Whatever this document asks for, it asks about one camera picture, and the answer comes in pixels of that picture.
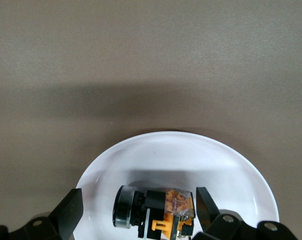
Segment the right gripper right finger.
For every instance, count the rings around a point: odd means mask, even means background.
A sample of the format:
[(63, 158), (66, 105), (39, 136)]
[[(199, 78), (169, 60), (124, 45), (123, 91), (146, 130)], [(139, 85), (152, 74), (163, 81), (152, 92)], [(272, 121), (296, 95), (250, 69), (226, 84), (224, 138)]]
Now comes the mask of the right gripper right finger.
[(233, 214), (221, 213), (205, 187), (196, 188), (196, 213), (202, 231), (192, 240), (298, 240), (282, 223), (265, 220), (251, 227)]

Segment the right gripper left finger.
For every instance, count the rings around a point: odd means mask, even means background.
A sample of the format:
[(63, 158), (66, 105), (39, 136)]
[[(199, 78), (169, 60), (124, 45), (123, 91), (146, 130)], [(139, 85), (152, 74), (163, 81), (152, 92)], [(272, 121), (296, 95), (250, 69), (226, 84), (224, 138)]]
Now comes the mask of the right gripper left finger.
[(12, 232), (0, 225), (0, 240), (69, 240), (82, 216), (82, 190), (74, 188), (48, 216), (36, 217)]

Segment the orange push-button switch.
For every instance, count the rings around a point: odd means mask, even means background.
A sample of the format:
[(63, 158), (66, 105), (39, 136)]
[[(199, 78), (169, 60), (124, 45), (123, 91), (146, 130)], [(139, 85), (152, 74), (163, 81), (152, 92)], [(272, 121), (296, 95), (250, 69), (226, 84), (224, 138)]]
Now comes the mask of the orange push-button switch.
[(119, 188), (113, 206), (116, 228), (138, 227), (146, 240), (189, 240), (196, 218), (193, 194), (176, 188), (154, 188), (146, 192), (129, 185)]

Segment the white round plate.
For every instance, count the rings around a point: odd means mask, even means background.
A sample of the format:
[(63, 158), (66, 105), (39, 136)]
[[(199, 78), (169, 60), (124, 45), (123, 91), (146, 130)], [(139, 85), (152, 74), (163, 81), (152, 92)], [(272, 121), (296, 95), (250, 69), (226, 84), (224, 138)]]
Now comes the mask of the white round plate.
[(234, 212), (255, 227), (280, 220), (271, 188), (258, 169), (231, 147), (181, 131), (131, 137), (101, 153), (85, 170), (83, 216), (75, 240), (140, 240), (137, 228), (113, 226), (112, 210), (119, 188), (177, 188), (195, 192), (206, 187), (217, 207)]

